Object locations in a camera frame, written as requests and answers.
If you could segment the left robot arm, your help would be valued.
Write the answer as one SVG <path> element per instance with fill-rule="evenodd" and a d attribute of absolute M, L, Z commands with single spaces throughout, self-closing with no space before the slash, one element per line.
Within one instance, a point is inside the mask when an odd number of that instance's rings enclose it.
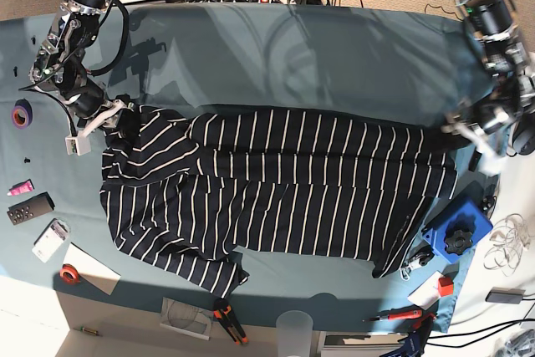
<path fill-rule="evenodd" d="M 461 13 L 468 43 L 476 51 L 492 91 L 478 101 L 462 100 L 446 114 L 442 131 L 471 142 L 473 168 L 487 176 L 500 173 L 506 154 L 492 135 L 515 125 L 534 111 L 534 61 L 515 20 L 512 0 L 453 0 Z"/>

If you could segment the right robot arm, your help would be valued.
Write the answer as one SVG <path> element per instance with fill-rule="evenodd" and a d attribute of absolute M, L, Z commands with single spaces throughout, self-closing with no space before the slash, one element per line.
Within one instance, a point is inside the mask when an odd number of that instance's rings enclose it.
<path fill-rule="evenodd" d="M 86 69 L 83 59 L 113 8 L 122 15 L 117 54 L 101 68 Z M 65 139 L 70 155 L 91 150 L 89 135 L 98 129 L 126 132 L 134 123 L 135 107 L 127 95 L 110 99 L 94 78 L 110 72 L 122 59 L 129 36 L 130 15 L 120 0 L 61 0 L 46 39 L 41 43 L 26 92 L 56 101 L 69 122 Z"/>

